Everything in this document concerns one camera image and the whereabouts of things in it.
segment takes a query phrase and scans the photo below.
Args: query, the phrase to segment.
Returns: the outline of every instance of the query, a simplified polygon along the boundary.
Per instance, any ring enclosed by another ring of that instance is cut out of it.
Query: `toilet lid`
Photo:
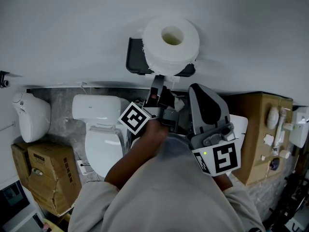
[[[105,177],[123,156],[121,141],[116,130],[113,133],[87,131],[85,151],[89,164],[102,177]]]

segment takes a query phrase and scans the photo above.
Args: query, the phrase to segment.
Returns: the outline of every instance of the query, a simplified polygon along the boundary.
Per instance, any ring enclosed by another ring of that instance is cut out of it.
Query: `white wall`
[[[17,181],[15,180],[17,172],[11,144],[20,136],[18,115],[12,106],[12,97],[18,91],[25,92],[25,89],[21,87],[0,88],[0,129],[15,122],[15,127],[0,131],[0,190]]]
[[[194,82],[309,105],[309,0],[0,0],[0,69],[33,86],[149,87],[125,68],[129,37],[177,14],[201,38]]]

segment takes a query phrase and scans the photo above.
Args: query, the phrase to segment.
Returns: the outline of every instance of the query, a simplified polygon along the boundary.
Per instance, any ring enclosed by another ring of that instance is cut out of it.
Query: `black wall mount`
[[[126,55],[126,68],[128,71],[138,75],[152,74],[154,73],[149,69],[146,62],[146,58],[143,51],[142,39],[129,39],[129,45]],[[180,73],[176,76],[189,77],[195,73],[193,64],[188,64]]]
[[[9,72],[0,71],[0,88],[8,87],[10,85],[10,82],[4,79],[6,74],[9,74]]]

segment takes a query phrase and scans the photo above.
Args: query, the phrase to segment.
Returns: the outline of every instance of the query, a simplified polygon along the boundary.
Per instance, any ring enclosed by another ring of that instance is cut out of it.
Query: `wall outlet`
[[[81,170],[82,175],[88,175],[90,173],[93,173],[94,170],[86,160],[78,160],[76,161],[79,169]]]

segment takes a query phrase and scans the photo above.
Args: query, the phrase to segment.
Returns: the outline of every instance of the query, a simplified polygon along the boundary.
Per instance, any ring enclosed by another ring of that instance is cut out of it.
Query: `gray sleeve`
[[[231,187],[223,191],[223,194],[236,211],[246,231],[250,231],[252,228],[258,228],[262,232],[265,232],[257,209],[245,190]]]
[[[83,185],[71,215],[68,232],[99,231],[104,214],[118,192],[117,187],[103,181]]]

